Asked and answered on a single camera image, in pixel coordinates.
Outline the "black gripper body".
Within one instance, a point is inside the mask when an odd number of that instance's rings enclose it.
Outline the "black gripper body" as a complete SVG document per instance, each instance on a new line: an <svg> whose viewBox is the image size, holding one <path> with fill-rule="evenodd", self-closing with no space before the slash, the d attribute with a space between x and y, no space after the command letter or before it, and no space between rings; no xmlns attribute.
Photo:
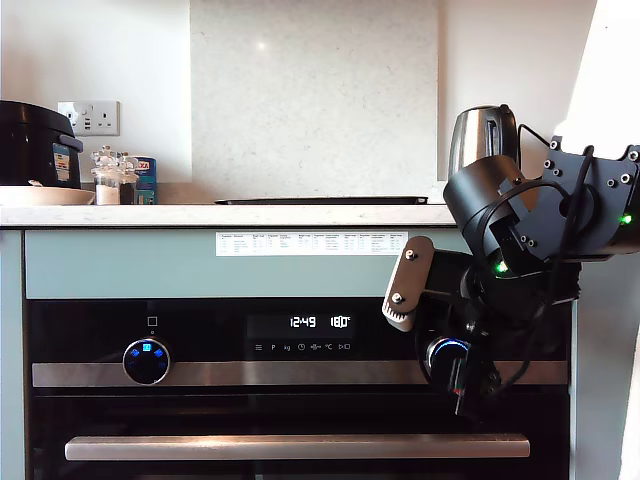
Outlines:
<svg viewBox="0 0 640 480"><path fill-rule="evenodd" d="M535 330L544 295L540 292L493 292L463 296L449 302L460 335L485 349L492 359L534 358Z"/></svg>

